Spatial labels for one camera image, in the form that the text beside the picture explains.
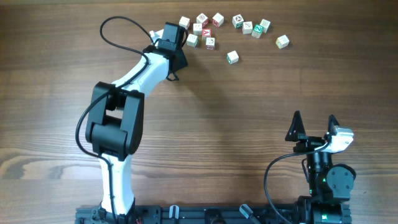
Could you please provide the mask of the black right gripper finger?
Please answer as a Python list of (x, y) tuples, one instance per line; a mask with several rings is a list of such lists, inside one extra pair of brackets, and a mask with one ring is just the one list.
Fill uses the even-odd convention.
[(290, 128), (286, 134), (285, 141), (298, 142), (305, 141), (306, 139), (307, 135), (302, 122), (300, 111), (296, 111), (294, 113)]
[(328, 134), (336, 134), (336, 127), (339, 126), (339, 122), (333, 114), (328, 117)]

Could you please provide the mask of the white block green side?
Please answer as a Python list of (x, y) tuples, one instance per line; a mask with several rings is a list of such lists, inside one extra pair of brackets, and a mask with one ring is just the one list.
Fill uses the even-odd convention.
[(226, 58), (229, 64), (234, 64), (239, 60), (239, 55), (237, 51), (234, 50), (232, 52), (227, 53)]

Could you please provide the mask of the white block plain picture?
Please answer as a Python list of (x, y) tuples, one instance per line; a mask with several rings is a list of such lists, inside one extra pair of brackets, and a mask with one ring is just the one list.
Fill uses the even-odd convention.
[(243, 22), (242, 31), (243, 34), (251, 34), (253, 30), (253, 25), (251, 21)]

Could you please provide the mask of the green letter Z block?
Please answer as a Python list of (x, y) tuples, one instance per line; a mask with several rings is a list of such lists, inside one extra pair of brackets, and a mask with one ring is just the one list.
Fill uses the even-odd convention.
[(251, 35), (255, 38), (260, 38), (263, 32), (264, 32), (264, 27), (259, 24), (256, 24), (252, 29)]

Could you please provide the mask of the white block blue side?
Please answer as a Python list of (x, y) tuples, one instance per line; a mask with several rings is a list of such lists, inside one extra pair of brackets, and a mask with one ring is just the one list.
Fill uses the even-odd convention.
[(262, 19), (262, 21), (260, 22), (259, 25), (263, 28), (263, 30), (262, 30), (263, 33), (266, 33), (267, 30), (268, 30), (268, 28), (269, 28), (270, 25), (271, 25), (271, 22), (268, 21), (268, 20), (266, 20), (266, 19)]

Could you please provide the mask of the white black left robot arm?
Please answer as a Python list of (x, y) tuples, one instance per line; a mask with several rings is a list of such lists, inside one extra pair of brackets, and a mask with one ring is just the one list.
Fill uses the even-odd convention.
[(126, 219), (134, 209), (131, 159), (142, 139), (145, 98), (160, 82), (188, 65), (183, 52), (186, 28), (167, 22), (150, 38), (152, 43), (140, 51), (140, 61), (125, 76), (95, 85), (85, 113), (85, 137), (103, 176), (100, 210), (107, 217)]

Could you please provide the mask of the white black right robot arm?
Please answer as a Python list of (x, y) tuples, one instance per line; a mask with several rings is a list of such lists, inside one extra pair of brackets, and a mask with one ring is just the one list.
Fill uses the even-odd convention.
[(296, 143), (294, 152), (306, 153), (302, 167), (310, 195), (300, 196), (294, 203), (292, 223), (352, 222), (347, 201), (356, 173), (350, 166), (334, 164), (332, 155), (347, 149), (353, 139), (353, 131), (340, 126), (333, 115), (328, 118), (328, 130), (323, 137), (308, 136), (300, 112), (294, 113), (285, 140)]

